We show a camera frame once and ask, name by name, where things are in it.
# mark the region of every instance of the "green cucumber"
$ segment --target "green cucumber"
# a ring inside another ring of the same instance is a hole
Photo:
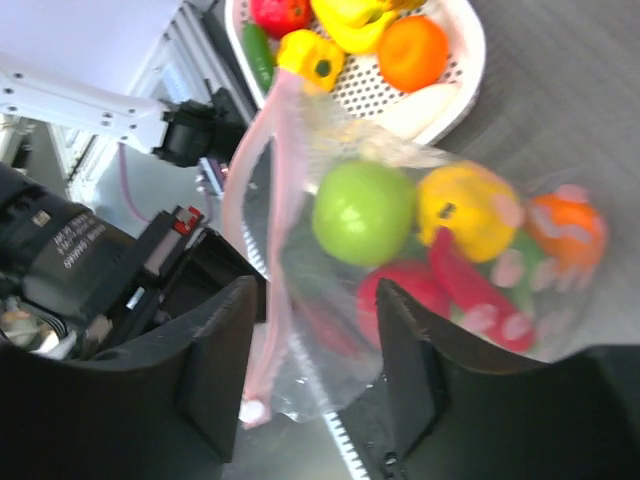
[[[276,60],[269,47],[269,37],[265,31],[253,23],[245,24],[242,43],[251,71],[264,93],[271,88]]]

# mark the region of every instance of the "gray table surface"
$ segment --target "gray table surface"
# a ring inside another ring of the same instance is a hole
[[[488,43],[485,79],[469,117],[440,146],[514,180],[578,167],[605,212],[611,248],[571,351],[592,343],[640,343],[640,2],[638,0],[473,0]],[[176,202],[204,205],[193,172],[152,159],[129,162],[136,203],[151,214]],[[247,199],[266,218],[269,166]],[[171,190],[158,188],[171,185]],[[138,233],[118,190],[117,164],[99,183],[100,210]],[[264,244],[266,225],[252,222]],[[348,478],[322,422],[279,419],[243,433],[227,479]]]

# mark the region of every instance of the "orange fruit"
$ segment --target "orange fruit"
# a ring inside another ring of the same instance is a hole
[[[555,193],[533,198],[525,222],[529,235],[558,260],[560,273],[574,266],[597,266],[607,246],[604,218],[586,198],[574,201],[564,194],[573,189],[563,185]]]
[[[435,83],[447,67],[448,55],[447,34],[422,15],[395,22],[384,32],[378,45],[382,78],[406,93]]]

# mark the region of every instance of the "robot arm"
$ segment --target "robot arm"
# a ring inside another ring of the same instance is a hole
[[[229,163],[245,125],[224,89],[212,105],[166,105],[101,90],[0,52],[0,112],[111,137],[181,167]]]

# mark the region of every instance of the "red chili pepper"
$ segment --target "red chili pepper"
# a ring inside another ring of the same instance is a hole
[[[394,281],[425,308],[449,319],[451,299],[426,262],[403,259],[371,272],[358,287],[358,323],[372,345],[380,348],[376,291],[380,279]]]
[[[294,310],[304,314],[319,345],[347,358],[353,358],[359,354],[356,341],[336,319],[332,318],[326,305],[313,305],[305,301],[303,304],[295,305]]]
[[[251,15],[257,25],[275,39],[308,28],[311,23],[309,0],[250,0]]]
[[[482,309],[493,313],[482,333],[502,348],[523,353],[535,342],[531,320],[518,311],[460,254],[451,230],[440,228],[429,251],[434,275],[453,302],[465,313]]]

